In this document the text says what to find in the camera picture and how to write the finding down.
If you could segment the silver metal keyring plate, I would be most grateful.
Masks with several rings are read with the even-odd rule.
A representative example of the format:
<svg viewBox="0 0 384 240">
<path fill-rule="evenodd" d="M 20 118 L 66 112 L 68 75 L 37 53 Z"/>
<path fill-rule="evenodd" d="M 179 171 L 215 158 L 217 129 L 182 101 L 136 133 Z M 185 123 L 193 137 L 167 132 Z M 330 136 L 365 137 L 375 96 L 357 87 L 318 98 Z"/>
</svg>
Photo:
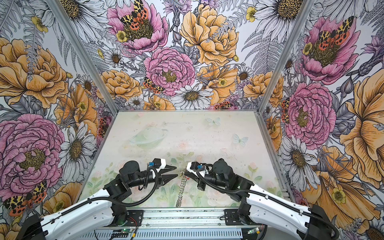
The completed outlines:
<svg viewBox="0 0 384 240">
<path fill-rule="evenodd" d="M 186 184 L 187 184 L 187 181 L 189 180 L 189 177 L 186 175 L 187 173 L 187 170 L 184 169 L 182 172 L 181 172 L 181 183 L 180 183 L 180 186 L 179 186 L 179 193 L 178 193 L 178 198 L 177 198 L 177 201 L 176 201 L 176 208 L 180 208 L 182 206 L 182 201 L 183 201 L 183 194 L 184 194 L 184 191 L 185 191 L 185 187 L 186 187 Z"/>
</svg>

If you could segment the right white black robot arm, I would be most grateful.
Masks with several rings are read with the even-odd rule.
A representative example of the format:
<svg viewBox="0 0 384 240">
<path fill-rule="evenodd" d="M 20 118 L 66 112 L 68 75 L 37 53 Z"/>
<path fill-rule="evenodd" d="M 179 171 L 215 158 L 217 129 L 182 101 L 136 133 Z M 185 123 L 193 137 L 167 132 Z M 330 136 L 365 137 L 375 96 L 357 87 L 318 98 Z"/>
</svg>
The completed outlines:
<svg viewBox="0 0 384 240">
<path fill-rule="evenodd" d="M 337 227 L 321 207 L 296 204 L 268 193 L 235 174 L 224 159 L 214 164 L 190 162 L 185 174 L 197 182 L 199 190 L 210 187 L 240 203 L 236 212 L 225 212 L 231 225 L 264 225 L 298 240 L 337 240 L 340 237 Z"/>
</svg>

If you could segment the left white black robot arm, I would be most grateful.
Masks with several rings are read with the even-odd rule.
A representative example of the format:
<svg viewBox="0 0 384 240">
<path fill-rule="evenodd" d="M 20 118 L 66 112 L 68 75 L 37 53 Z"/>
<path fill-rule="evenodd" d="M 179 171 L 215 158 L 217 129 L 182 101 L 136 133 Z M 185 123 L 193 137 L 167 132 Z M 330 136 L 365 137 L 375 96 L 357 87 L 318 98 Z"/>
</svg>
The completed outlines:
<svg viewBox="0 0 384 240">
<path fill-rule="evenodd" d="M 146 202 L 159 187 L 177 177 L 171 172 L 164 159 L 154 159 L 147 169 L 140 170 L 136 161 L 129 161 L 119 170 L 117 176 L 101 190 L 77 204 L 54 214 L 28 218 L 17 235 L 18 240 L 74 240 L 101 227 L 124 226 L 132 219 L 128 208 Z M 145 189 L 153 184 L 151 191 L 141 200 L 125 203 L 132 189 Z"/>
</svg>

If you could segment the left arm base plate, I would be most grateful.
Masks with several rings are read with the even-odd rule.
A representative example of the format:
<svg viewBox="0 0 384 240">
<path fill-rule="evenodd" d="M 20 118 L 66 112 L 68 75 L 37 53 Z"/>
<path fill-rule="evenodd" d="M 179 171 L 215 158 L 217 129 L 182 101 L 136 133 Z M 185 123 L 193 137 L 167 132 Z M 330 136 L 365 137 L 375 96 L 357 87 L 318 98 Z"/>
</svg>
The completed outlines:
<svg viewBox="0 0 384 240">
<path fill-rule="evenodd" d="M 143 210 L 128 210 L 117 224 L 119 227 L 140 227 L 144 219 Z"/>
</svg>

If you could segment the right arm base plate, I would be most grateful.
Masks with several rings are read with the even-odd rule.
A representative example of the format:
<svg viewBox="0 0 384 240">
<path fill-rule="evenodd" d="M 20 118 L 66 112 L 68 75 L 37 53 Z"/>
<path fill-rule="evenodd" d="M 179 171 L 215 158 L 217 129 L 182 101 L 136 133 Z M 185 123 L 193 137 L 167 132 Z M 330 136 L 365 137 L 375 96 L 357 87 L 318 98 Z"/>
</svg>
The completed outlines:
<svg viewBox="0 0 384 240">
<path fill-rule="evenodd" d="M 248 225 L 244 216 L 238 213 L 237 209 L 224 209 L 224 218 L 226 226 Z"/>
</svg>

